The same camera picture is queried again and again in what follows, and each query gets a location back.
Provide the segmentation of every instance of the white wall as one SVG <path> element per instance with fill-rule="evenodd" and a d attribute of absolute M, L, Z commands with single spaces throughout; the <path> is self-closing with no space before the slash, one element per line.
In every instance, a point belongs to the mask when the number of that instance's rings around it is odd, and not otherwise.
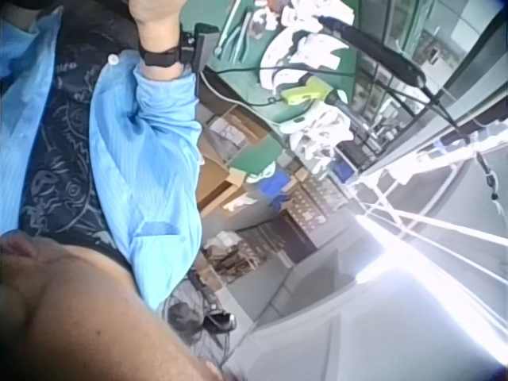
<path fill-rule="evenodd" d="M 498 364 L 401 272 L 261 327 L 233 355 L 249 381 L 476 381 Z"/>

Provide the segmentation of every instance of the wire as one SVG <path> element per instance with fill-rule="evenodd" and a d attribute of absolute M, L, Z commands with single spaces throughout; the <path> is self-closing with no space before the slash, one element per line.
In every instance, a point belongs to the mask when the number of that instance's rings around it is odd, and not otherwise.
<path fill-rule="evenodd" d="M 237 72 L 244 72 L 244 71 L 282 70 L 282 69 L 308 71 L 309 73 L 316 73 L 316 74 L 331 74 L 331 75 L 337 75 L 340 77 L 350 77 L 350 78 L 355 77 L 355 73 L 340 73 L 340 72 L 332 71 L 332 70 L 321 70 L 321 69 L 314 69 L 312 67 L 298 67 L 298 66 L 288 66 L 288 65 L 266 66 L 266 67 L 260 67 L 260 66 L 238 67 L 238 68 L 234 68 L 234 69 L 225 69 L 225 70 L 214 71 L 214 74 L 220 75 L 220 74 L 237 73 Z"/>
<path fill-rule="evenodd" d="M 261 120 L 265 121 L 266 123 L 268 123 L 268 125 L 274 125 L 276 127 L 279 127 L 280 124 L 277 123 L 276 121 L 271 121 L 270 119 L 267 119 L 266 117 L 264 117 L 263 115 L 261 115 L 260 113 L 258 113 L 257 111 L 255 111 L 251 106 L 249 106 L 248 104 L 246 104 L 245 102 L 242 102 L 242 101 L 237 101 L 236 99 L 232 99 L 232 98 L 228 98 L 224 95 L 222 95 L 221 93 L 219 93 L 217 90 L 215 90 L 211 85 L 210 83 L 208 82 L 208 79 L 206 79 L 206 76 L 203 72 L 200 73 L 200 76 L 201 76 L 201 79 L 202 81 L 205 83 L 206 87 L 208 87 L 208 89 L 214 93 L 215 95 L 217 95 L 220 99 L 222 100 L 225 100 L 227 102 L 230 102 L 230 103 L 234 103 L 236 105 L 239 105 L 239 106 L 242 106 L 244 107 L 245 109 L 249 110 L 251 113 L 253 113 L 254 115 L 256 115 L 258 118 L 260 118 Z"/>
<path fill-rule="evenodd" d="M 409 54 L 407 54 L 406 52 L 404 52 L 401 47 L 398 45 L 398 40 L 395 41 L 395 45 L 397 46 L 397 50 L 399 53 L 401 53 L 403 56 L 405 56 L 409 61 L 411 61 L 413 64 L 416 64 L 414 61 L 413 61 L 413 57 L 411 57 Z M 436 83 L 437 85 L 439 85 L 439 82 L 435 80 L 435 78 L 433 78 L 431 75 L 429 75 L 428 73 L 425 73 L 425 75 L 430 78 L 434 83 Z M 454 102 L 458 102 L 458 99 L 455 98 L 453 96 L 452 93 L 450 93 L 445 87 L 442 87 L 441 88 L 441 91 L 443 91 L 445 94 L 447 94 Z M 472 114 L 471 111 L 467 111 L 466 112 L 467 115 L 469 115 L 470 117 L 472 117 L 472 120 L 473 120 L 473 123 L 475 123 L 478 127 L 480 128 L 486 128 L 488 127 L 488 125 L 484 125 L 482 123 L 480 123 L 479 121 L 477 121 L 475 118 L 474 118 L 474 115 Z"/>
<path fill-rule="evenodd" d="M 283 69 L 306 71 L 306 72 L 312 73 L 312 74 L 334 75 L 336 77 L 349 77 L 349 78 L 355 77 L 354 73 L 340 73 L 340 72 L 332 71 L 332 70 L 322 70 L 322 69 L 314 69 L 312 67 L 295 67 L 295 66 L 287 66 L 287 65 L 270 66 L 270 67 L 259 67 L 259 66 L 238 67 L 238 68 L 233 68 L 233 69 L 225 69 L 225 70 L 212 71 L 212 72 L 215 75 L 221 75 L 221 74 L 226 74 L 226 73 L 239 73 L 239 72 L 246 72 L 246 71 L 283 70 Z M 398 94 L 398 95 L 401 95 L 401 96 L 406 97 L 408 99 L 411 99 L 412 101 L 423 105 L 426 109 L 430 109 L 430 110 L 434 111 L 437 115 L 439 115 L 443 119 L 445 119 L 445 120 L 447 119 L 447 117 L 439 109 L 437 109 L 433 105 L 430 105 L 426 101 L 422 101 L 421 99 L 416 98 L 416 97 L 409 95 L 407 93 L 404 93 L 403 91 L 394 89 L 393 87 L 389 87 L 388 85 L 385 85 L 384 83 L 381 83 L 380 81 L 370 81 L 370 82 L 375 84 L 376 86 L 383 88 L 384 90 L 389 90 L 395 94 Z"/>

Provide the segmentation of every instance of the glass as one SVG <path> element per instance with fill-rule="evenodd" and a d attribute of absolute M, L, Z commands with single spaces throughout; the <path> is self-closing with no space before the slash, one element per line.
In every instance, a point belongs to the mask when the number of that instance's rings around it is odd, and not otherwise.
<path fill-rule="evenodd" d="M 418 64 L 427 76 L 428 88 L 436 94 L 501 8 L 502 2 L 496 0 L 363 0 L 358 26 Z M 384 87 L 420 102 L 394 97 Z M 408 87 L 370 57 L 358 53 L 352 108 L 368 122 L 382 152 L 423 110 L 421 102 L 428 99 L 420 90 Z M 363 149 L 363 141 L 355 143 Z"/>

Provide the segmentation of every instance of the skin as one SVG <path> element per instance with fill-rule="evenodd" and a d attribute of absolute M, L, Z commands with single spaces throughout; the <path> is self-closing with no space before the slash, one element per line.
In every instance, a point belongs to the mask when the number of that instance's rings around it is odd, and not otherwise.
<path fill-rule="evenodd" d="M 131 0 L 140 41 L 163 52 L 179 41 L 185 0 Z M 2 17 L 29 30 L 38 12 Z M 149 67 L 155 81 L 182 65 Z M 0 237 L 0 379 L 220 381 L 139 297 L 131 275 L 104 255 L 13 232 Z"/>

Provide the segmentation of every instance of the cardboard box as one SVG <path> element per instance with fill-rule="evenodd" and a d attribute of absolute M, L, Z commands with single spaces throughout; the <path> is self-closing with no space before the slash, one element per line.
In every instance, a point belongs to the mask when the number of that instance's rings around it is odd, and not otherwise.
<path fill-rule="evenodd" d="M 246 174 L 235 168 L 226 168 L 205 134 L 200 137 L 198 148 L 205 163 L 199 172 L 196 200 L 201 216 L 205 217 L 241 187 Z"/>
<path fill-rule="evenodd" d="M 246 115 L 240 107 L 231 109 L 223 118 L 239 129 L 250 144 L 258 143 L 270 133 L 260 123 Z"/>
<path fill-rule="evenodd" d="M 307 177 L 309 177 L 309 171 L 307 171 L 304 167 L 301 167 L 296 171 L 294 177 L 296 177 L 300 183 L 303 183 Z"/>

